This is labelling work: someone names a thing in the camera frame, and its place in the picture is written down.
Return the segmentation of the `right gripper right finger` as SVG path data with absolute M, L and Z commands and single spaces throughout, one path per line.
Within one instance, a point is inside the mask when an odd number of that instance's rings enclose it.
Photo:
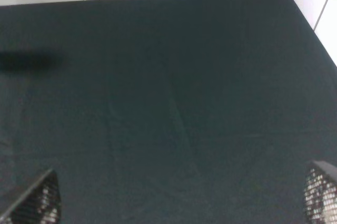
M 336 166 L 312 161 L 305 176 L 306 223 L 336 223 Z

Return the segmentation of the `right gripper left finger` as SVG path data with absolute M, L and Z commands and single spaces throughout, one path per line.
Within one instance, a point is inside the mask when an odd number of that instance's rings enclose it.
M 61 216 L 58 176 L 51 168 L 1 196 L 1 223 L 60 223 Z

